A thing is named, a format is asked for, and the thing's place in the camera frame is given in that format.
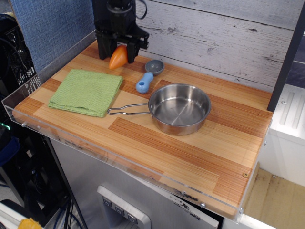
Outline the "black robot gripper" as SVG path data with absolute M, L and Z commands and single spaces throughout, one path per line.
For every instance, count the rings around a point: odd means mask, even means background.
M 117 48 L 117 42 L 127 44 L 128 63 L 133 63 L 140 48 L 148 48 L 149 34 L 141 29 L 136 20 L 146 17 L 147 11 L 140 17 L 136 13 L 135 0 L 108 0 L 107 9 L 110 12 L 110 25 L 114 33 L 96 33 L 99 58 L 111 57 Z

